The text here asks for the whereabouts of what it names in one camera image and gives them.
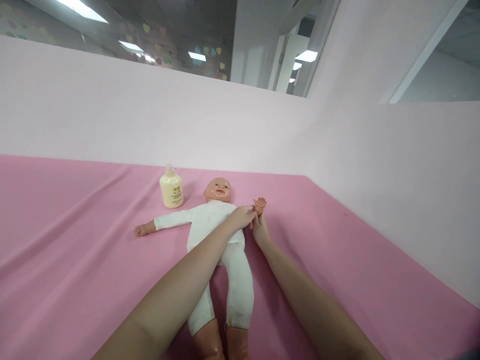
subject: lotion bottle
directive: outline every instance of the lotion bottle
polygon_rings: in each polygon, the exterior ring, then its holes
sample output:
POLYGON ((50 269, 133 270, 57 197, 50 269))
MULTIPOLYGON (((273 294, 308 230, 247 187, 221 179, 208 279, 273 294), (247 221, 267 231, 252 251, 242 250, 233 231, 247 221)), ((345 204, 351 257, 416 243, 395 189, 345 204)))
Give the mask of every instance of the lotion bottle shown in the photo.
POLYGON ((169 209, 178 208, 184 202, 184 190, 182 187, 182 178, 168 164, 165 174, 160 178, 161 196, 163 204, 169 209))

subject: pink mat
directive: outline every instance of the pink mat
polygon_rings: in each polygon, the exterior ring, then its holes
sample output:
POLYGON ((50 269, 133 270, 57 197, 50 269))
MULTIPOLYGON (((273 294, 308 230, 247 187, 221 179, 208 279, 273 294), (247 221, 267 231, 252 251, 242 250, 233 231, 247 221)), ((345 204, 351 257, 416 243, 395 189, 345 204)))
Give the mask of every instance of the pink mat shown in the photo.
MULTIPOLYGON (((274 240, 339 299, 387 359, 447 360, 479 345, 477 308, 308 178, 177 171, 183 209, 201 204, 216 176, 230 180, 235 205, 265 197, 274 240)), ((133 235, 135 225, 171 211, 161 201, 162 173, 153 166, 0 156, 0 359, 89 359, 186 254, 189 225, 133 235)), ((245 252, 255 290, 252 359, 315 359, 248 231, 245 252)), ((218 267, 210 288, 221 323, 226 285, 225 268, 218 267)), ((195 358, 185 326, 166 358, 195 358)))

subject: ceiling light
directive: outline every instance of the ceiling light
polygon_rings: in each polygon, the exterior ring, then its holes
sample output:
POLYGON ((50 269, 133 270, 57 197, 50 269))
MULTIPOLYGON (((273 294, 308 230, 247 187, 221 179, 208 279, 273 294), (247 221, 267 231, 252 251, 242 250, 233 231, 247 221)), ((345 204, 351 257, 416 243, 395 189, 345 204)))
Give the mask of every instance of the ceiling light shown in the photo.
POLYGON ((298 55, 295 59, 311 63, 312 61, 315 61, 318 54, 319 53, 315 51, 305 50, 300 55, 298 55))
POLYGON ((188 55, 190 55, 190 57, 195 60, 207 61, 207 58, 205 57, 205 55, 197 54, 196 52, 189 51, 188 55))
POLYGON ((139 51, 139 52, 144 53, 144 51, 135 44, 132 44, 130 42, 125 42, 125 41, 120 41, 120 40, 118 40, 118 42, 120 44, 122 44, 124 47, 126 47, 127 49, 135 50, 135 51, 139 51))
POLYGON ((98 15, 95 11, 93 11, 90 7, 85 5, 80 0, 57 0, 59 3, 69 7, 77 14, 83 16, 84 18, 99 21, 102 23, 109 23, 103 17, 98 15))

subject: doll head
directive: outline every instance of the doll head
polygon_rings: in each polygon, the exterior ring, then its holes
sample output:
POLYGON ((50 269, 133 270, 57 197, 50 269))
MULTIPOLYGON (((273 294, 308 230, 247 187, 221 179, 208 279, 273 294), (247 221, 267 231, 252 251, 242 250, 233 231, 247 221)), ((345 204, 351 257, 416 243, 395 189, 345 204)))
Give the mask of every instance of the doll head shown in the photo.
POLYGON ((220 200, 229 203, 230 190, 230 183, 227 179, 216 177, 208 183, 203 195, 205 196, 207 203, 212 200, 220 200))

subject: white onesie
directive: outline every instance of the white onesie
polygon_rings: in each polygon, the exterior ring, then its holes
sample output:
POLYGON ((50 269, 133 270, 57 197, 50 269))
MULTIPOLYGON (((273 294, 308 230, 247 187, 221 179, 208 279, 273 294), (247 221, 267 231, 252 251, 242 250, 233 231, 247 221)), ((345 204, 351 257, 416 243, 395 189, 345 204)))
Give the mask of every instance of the white onesie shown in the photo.
MULTIPOLYGON (((172 228, 191 223, 187 250, 192 250, 208 234, 220 225, 237 207, 227 202, 211 200, 190 210, 173 212, 154 220, 156 230, 172 228)), ((249 262, 244 253, 245 237, 238 230, 228 240, 219 265, 225 265, 228 274, 228 296, 226 300, 226 322, 240 329, 250 327, 254 307, 254 287, 249 262)), ((188 328, 194 336, 215 317, 210 284, 207 285, 200 301, 188 318, 188 328)))

